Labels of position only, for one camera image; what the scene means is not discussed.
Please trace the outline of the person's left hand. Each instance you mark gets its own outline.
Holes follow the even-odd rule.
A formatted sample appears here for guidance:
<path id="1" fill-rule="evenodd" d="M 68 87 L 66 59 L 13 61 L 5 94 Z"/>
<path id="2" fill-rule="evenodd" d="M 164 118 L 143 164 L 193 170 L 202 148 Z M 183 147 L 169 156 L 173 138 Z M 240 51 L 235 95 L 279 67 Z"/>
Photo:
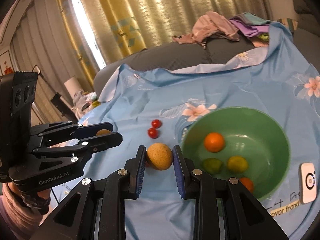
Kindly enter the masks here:
<path id="1" fill-rule="evenodd" d="M 40 192 L 33 191 L 33 192 L 24 193 L 24 192 L 21 192 L 14 183 L 8 183 L 8 187 L 13 193 L 17 194 L 19 197 L 21 197 L 22 194 L 33 194 L 33 195 L 36 194 L 38 197 L 45 199 L 45 200 L 49 199 L 49 197 L 50 197 L 50 189 L 46 189 L 46 190 L 43 190 Z"/>

